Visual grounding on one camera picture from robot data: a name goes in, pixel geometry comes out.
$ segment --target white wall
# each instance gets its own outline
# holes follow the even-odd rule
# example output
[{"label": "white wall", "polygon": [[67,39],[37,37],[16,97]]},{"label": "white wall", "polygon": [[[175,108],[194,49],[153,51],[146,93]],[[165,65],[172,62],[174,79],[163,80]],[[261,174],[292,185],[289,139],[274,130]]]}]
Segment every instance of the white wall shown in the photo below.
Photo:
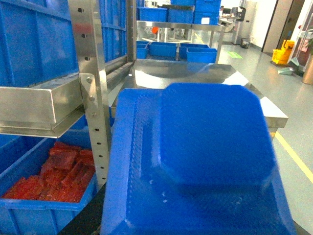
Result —
[{"label": "white wall", "polygon": [[240,0],[222,0],[221,6],[224,6],[225,8],[233,8],[239,6]]},{"label": "white wall", "polygon": [[258,47],[263,47],[275,5],[275,0],[259,0],[257,3],[251,38]]},{"label": "white wall", "polygon": [[310,9],[312,2],[313,2],[313,0],[305,0],[305,2],[303,4],[303,8],[301,10],[301,13],[299,15],[297,24],[295,25],[291,40],[293,40],[293,41],[297,40],[297,36],[300,32],[300,29],[298,27],[299,27],[299,25],[302,25],[303,21],[305,20],[305,17],[307,15],[307,12]]}]

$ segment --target bolt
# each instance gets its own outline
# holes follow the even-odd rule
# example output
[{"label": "bolt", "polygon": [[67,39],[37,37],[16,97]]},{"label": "bolt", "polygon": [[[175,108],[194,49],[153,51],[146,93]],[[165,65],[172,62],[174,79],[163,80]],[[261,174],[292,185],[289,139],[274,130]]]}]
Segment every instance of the bolt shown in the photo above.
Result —
[{"label": "bolt", "polygon": [[92,82],[92,78],[91,77],[88,77],[86,80],[87,80],[88,83]]}]

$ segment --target green floor marking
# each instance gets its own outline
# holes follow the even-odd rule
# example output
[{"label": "green floor marking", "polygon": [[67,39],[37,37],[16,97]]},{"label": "green floor marking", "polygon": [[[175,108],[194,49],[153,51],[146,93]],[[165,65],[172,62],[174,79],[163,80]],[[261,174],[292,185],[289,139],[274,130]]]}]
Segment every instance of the green floor marking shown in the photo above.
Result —
[{"label": "green floor marking", "polygon": [[231,58],[242,59],[242,57],[234,51],[228,51],[227,53],[229,54]]},{"label": "green floor marking", "polygon": [[240,56],[240,54],[234,52],[234,54],[237,56],[238,59],[242,59],[242,57]]}]

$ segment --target stacked blue crate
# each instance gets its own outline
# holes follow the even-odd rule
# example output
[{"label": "stacked blue crate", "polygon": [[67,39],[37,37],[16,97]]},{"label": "stacked blue crate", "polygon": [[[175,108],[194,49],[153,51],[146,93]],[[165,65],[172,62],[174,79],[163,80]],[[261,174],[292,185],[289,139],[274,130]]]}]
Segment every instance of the stacked blue crate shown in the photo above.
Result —
[{"label": "stacked blue crate", "polygon": [[119,102],[101,235],[296,235],[256,95],[172,84]]},{"label": "stacked blue crate", "polygon": [[217,25],[220,6],[221,0],[196,0],[194,23]]},{"label": "stacked blue crate", "polygon": [[67,0],[0,0],[0,86],[78,71]]},{"label": "stacked blue crate", "polygon": [[127,53],[126,1],[99,1],[105,62],[109,62]]}]

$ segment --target doorway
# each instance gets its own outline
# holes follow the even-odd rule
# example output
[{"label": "doorway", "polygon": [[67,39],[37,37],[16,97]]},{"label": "doorway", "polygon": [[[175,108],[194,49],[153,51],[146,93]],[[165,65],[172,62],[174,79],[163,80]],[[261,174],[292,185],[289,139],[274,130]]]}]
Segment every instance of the doorway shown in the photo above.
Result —
[{"label": "doorway", "polygon": [[293,0],[277,48],[282,47],[283,42],[287,37],[290,39],[292,32],[296,27],[304,2],[305,0]]},{"label": "doorway", "polygon": [[291,36],[305,0],[278,0],[268,28],[262,52],[272,55]]}]

